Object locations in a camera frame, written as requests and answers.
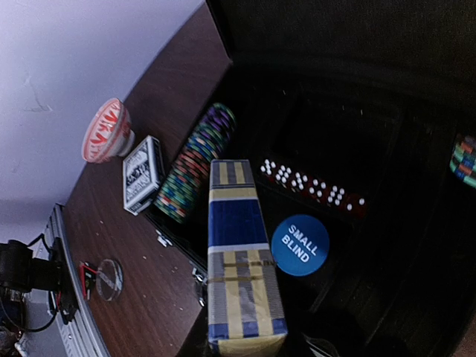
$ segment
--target deck of cards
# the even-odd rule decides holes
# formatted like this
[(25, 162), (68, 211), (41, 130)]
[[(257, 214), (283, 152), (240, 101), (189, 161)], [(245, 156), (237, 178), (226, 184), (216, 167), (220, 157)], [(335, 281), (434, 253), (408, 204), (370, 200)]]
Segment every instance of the deck of cards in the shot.
[(163, 178), (160, 142), (149, 135), (123, 161), (124, 210), (137, 216), (146, 209)]

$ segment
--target cable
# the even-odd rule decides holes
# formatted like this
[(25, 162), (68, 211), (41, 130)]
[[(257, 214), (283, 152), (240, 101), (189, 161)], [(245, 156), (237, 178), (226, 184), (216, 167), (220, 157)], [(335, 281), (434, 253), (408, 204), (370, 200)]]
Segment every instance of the cable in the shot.
[(58, 292), (57, 294), (57, 309), (59, 309), (61, 304), (61, 292)]
[(45, 235), (43, 233), (41, 233), (37, 238), (33, 239), (28, 245), (27, 247), (31, 247), (32, 245), (36, 244), (39, 240), (41, 240), (43, 242), (43, 245), (45, 246), (46, 250), (48, 251), (48, 253), (51, 253), (53, 250), (48, 246), (48, 244), (46, 244), (46, 240), (45, 240)]
[(86, 264), (83, 264), (84, 269), (88, 269), (91, 273), (97, 274), (97, 270), (94, 270), (93, 268), (88, 267)]
[(7, 320), (9, 320), (9, 322), (14, 325), (14, 327), (16, 327), (17, 329), (20, 329), (21, 331), (24, 331), (24, 332), (41, 332), (41, 331), (45, 331), (47, 328), (49, 328), (49, 326), (51, 326), (51, 324), (53, 323), (54, 319), (56, 318), (57, 314), (58, 314), (58, 307), (56, 307), (56, 309), (54, 310), (53, 312), (53, 316), (51, 317), (50, 321), (47, 322), (46, 325), (42, 326), (42, 327), (39, 327), (37, 329), (28, 329), (27, 327), (21, 327), (19, 325), (17, 325), (15, 322), (13, 322), (13, 320), (10, 318), (10, 316), (8, 316), (7, 314), (7, 310), (5, 310), (5, 306), (3, 305), (3, 297), (0, 296), (0, 305), (1, 305), (1, 309), (3, 310), (3, 313), (5, 315), (5, 317), (7, 318)]

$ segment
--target blue and yellow box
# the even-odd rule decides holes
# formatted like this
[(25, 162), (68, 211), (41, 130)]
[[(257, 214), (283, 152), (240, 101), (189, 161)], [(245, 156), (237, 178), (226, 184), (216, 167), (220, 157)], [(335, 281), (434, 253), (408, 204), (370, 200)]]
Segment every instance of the blue and yellow box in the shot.
[(247, 160), (213, 160), (208, 212), (208, 341), (221, 356), (274, 356), (288, 333)]

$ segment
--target black cable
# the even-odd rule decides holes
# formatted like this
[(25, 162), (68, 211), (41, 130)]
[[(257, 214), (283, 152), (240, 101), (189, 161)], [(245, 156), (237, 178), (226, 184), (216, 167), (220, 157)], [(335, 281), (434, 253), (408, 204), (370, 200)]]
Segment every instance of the black cable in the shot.
[(13, 322), (13, 320), (10, 318), (10, 316), (8, 316), (7, 314), (7, 310), (5, 310), (5, 306), (3, 305), (3, 297), (0, 296), (0, 305), (1, 305), (1, 309), (3, 310), (3, 313), (5, 315), (5, 317), (7, 318), (7, 320), (9, 320), (9, 322), (14, 325), (14, 327), (16, 327), (17, 329), (20, 329), (21, 331), (24, 331), (24, 332), (41, 332), (41, 331), (45, 331), (47, 328), (49, 328), (49, 326), (51, 326), (51, 324), (53, 323), (55, 317), (57, 316), (58, 314), (58, 307), (56, 307), (56, 309), (54, 310), (53, 312), (53, 316), (51, 317), (50, 321), (42, 326), (42, 327), (39, 327), (37, 329), (28, 329), (27, 327), (21, 327), (19, 325), (17, 325), (15, 322)]
[(48, 247), (48, 244), (46, 244), (45, 235), (43, 233), (41, 233), (37, 238), (33, 239), (30, 243), (28, 243), (27, 247), (31, 247), (32, 245), (36, 244), (39, 240), (43, 242), (43, 245), (45, 246), (48, 253), (51, 253), (52, 249)]

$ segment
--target red and white bowl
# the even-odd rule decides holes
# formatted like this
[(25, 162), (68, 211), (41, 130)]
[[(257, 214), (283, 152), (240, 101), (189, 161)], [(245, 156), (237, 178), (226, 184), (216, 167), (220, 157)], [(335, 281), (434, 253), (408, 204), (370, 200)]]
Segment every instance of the red and white bowl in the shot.
[(87, 162), (101, 163), (113, 156), (125, 156), (134, 144), (131, 117), (117, 98), (104, 103), (89, 124), (83, 140), (83, 158)]

